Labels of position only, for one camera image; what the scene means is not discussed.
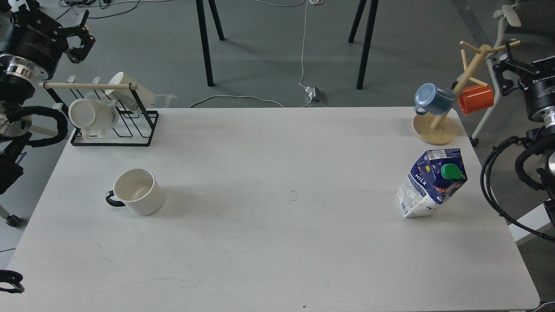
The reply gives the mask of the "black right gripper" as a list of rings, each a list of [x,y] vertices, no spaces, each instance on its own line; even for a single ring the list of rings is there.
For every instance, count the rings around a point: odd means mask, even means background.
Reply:
[[[505,48],[507,58],[493,66],[497,85],[503,96],[512,91],[521,89],[525,99],[526,111],[529,120],[543,122],[549,112],[554,111],[555,104],[555,58],[553,56],[537,60],[526,65],[513,59],[511,44],[506,42]],[[515,73],[520,77],[519,86],[503,76],[507,71]]]

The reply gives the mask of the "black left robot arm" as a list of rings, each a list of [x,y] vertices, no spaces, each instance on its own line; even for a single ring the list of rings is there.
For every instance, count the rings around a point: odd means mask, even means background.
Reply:
[[[68,134],[67,108],[24,106],[35,93],[36,81],[50,80],[62,55],[72,63],[85,60],[95,37],[85,25],[88,10],[79,14],[75,26],[68,27],[43,12],[35,0],[3,0],[1,14],[10,20],[0,48],[1,142],[8,142],[1,152],[0,191],[5,193],[23,175],[16,160],[26,146],[57,144]],[[57,134],[31,140],[32,115],[54,119]]]

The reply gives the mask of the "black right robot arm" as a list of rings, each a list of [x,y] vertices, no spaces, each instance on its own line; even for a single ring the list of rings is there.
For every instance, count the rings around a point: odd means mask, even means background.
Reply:
[[[548,57],[526,64],[512,57],[507,41],[501,47],[506,57],[493,65],[492,71],[503,96],[520,90],[525,101],[527,118],[542,126],[526,132],[525,150],[517,156],[515,169],[519,179],[534,190],[545,190],[549,200],[544,202],[547,216],[554,224],[554,152],[555,152],[555,61]],[[543,156],[544,166],[536,170],[540,181],[529,176],[524,168],[531,156]]]

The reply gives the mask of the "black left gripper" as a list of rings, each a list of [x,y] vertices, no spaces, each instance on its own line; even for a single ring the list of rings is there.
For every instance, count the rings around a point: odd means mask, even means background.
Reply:
[[[85,10],[75,26],[61,28],[37,6],[12,6],[7,35],[1,40],[1,65],[28,61],[39,68],[40,79],[51,79],[64,52],[72,63],[81,63],[96,42],[85,26],[88,17]],[[78,37],[80,45],[68,48],[68,37]]]

